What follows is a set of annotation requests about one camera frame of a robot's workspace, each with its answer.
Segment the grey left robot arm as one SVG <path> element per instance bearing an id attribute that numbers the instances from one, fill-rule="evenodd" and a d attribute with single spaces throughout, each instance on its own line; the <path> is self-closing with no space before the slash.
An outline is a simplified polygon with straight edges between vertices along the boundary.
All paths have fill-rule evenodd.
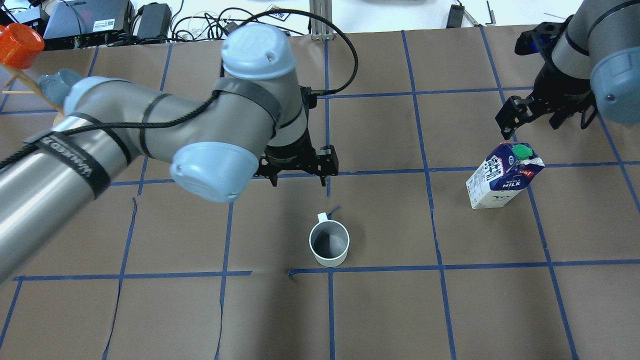
<path id="1" fill-rule="evenodd" d="M 231 203 L 254 177 L 339 172 L 332 145 L 315 149 L 309 111 L 317 91 L 299 84 L 288 37 L 267 23 L 223 41 L 221 76 L 196 101 L 126 79 L 91 76 L 67 91 L 64 118 L 1 162 L 1 284 L 9 282 L 138 157 L 208 201 Z"/>

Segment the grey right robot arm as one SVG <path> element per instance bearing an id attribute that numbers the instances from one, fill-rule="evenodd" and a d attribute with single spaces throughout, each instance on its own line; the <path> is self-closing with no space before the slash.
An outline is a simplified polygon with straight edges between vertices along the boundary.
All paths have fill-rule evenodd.
<path id="1" fill-rule="evenodd" d="M 522 32 L 515 54 L 538 54 L 544 64 L 526 97 L 510 96 L 495 116 L 503 139 L 542 116 L 558 129 L 580 114 L 586 129 L 598 115 L 638 125 L 640 5 L 637 0 L 585 0 L 564 22 Z"/>

